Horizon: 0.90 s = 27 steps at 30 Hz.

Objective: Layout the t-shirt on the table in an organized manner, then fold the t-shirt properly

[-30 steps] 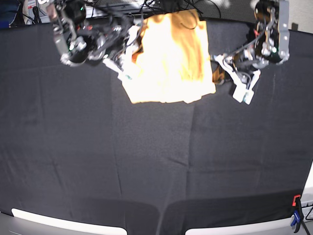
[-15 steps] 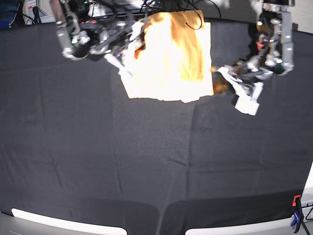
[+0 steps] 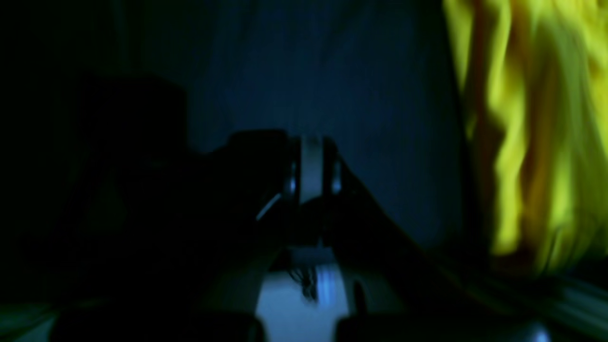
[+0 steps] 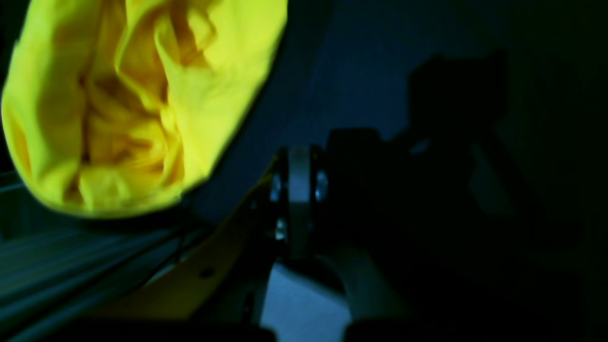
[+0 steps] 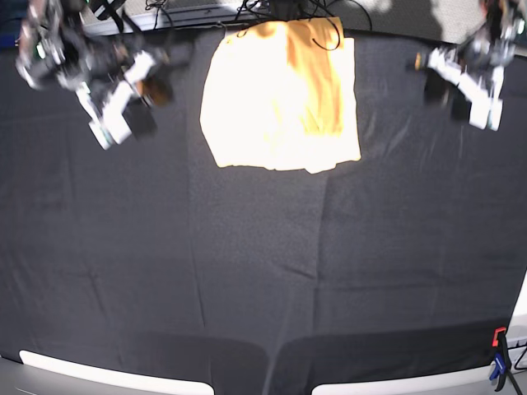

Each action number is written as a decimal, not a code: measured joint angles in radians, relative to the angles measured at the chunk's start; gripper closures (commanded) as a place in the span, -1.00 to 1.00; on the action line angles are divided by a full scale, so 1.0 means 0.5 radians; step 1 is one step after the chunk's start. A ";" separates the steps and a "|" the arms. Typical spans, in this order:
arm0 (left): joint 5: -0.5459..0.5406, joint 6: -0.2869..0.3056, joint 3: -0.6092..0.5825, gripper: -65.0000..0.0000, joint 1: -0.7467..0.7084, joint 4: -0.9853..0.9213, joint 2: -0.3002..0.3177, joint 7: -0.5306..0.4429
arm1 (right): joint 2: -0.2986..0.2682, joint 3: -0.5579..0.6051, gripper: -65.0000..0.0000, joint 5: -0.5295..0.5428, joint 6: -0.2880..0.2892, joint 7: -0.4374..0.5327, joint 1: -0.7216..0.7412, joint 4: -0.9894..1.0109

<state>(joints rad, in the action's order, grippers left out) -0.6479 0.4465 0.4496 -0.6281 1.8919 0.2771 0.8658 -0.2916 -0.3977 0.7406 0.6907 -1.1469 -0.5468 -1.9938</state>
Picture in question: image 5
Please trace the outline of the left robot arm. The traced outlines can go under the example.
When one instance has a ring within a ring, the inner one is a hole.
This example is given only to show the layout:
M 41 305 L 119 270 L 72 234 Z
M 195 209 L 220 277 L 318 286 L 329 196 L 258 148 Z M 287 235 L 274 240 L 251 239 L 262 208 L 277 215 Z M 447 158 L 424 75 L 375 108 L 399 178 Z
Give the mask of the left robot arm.
M 496 131 L 501 122 L 500 97 L 505 68 L 526 33 L 525 1 L 481 1 L 485 21 L 463 42 L 418 53 L 414 68 L 427 73 L 425 101 L 452 104 L 458 119 Z

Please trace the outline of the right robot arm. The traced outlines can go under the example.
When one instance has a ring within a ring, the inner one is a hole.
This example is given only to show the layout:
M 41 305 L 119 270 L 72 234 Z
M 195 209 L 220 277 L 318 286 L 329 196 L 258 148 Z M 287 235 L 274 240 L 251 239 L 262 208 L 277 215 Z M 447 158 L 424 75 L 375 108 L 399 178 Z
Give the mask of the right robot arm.
M 170 44 L 147 41 L 121 1 L 31 1 L 16 69 L 33 89 L 72 91 L 107 150 L 156 131 L 152 107 L 167 104 Z

